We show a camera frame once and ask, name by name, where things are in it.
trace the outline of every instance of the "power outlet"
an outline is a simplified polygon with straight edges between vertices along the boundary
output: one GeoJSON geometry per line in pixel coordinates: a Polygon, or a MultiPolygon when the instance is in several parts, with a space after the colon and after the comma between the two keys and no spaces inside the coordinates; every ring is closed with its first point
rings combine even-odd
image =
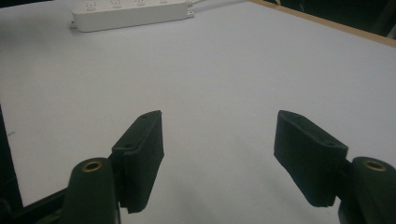
{"type": "Polygon", "coordinates": [[[81,32],[101,31],[192,18],[188,0],[98,0],[78,3],[72,10],[81,32]]]}

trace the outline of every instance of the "screw hole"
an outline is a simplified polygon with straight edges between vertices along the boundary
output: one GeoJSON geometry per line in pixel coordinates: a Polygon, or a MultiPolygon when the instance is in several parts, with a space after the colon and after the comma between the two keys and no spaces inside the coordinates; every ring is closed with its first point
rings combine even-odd
{"type": "Polygon", "coordinates": [[[371,169],[371,170],[375,170],[378,172],[385,172],[387,171],[387,167],[384,166],[382,163],[377,162],[377,161],[364,161],[363,164],[371,169]]]}
{"type": "Polygon", "coordinates": [[[103,164],[101,161],[90,161],[82,166],[82,171],[85,173],[97,171],[102,168],[103,164]]]}

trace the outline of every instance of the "white power strip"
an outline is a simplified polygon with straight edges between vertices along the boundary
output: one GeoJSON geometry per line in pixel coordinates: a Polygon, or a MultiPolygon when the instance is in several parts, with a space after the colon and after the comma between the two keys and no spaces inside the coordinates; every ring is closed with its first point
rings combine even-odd
{"type": "Polygon", "coordinates": [[[81,32],[101,31],[194,16],[189,0],[85,1],[72,10],[74,26],[81,32]]]}

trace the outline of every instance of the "white table surface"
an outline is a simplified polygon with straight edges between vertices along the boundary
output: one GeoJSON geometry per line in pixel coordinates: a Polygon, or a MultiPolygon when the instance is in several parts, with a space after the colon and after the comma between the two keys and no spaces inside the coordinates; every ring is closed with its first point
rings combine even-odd
{"type": "Polygon", "coordinates": [[[107,157],[161,109],[165,157],[148,207],[122,223],[339,223],[309,205],[273,156],[276,114],[300,113],[396,165],[396,49],[249,2],[96,33],[75,1],[0,9],[0,102],[24,204],[107,157]]]}

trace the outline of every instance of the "power strip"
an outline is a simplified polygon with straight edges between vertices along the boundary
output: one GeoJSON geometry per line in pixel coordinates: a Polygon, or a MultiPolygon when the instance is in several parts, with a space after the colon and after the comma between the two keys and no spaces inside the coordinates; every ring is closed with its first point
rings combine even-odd
{"type": "Polygon", "coordinates": [[[99,0],[78,3],[72,10],[81,32],[192,18],[189,0],[99,0]]]}

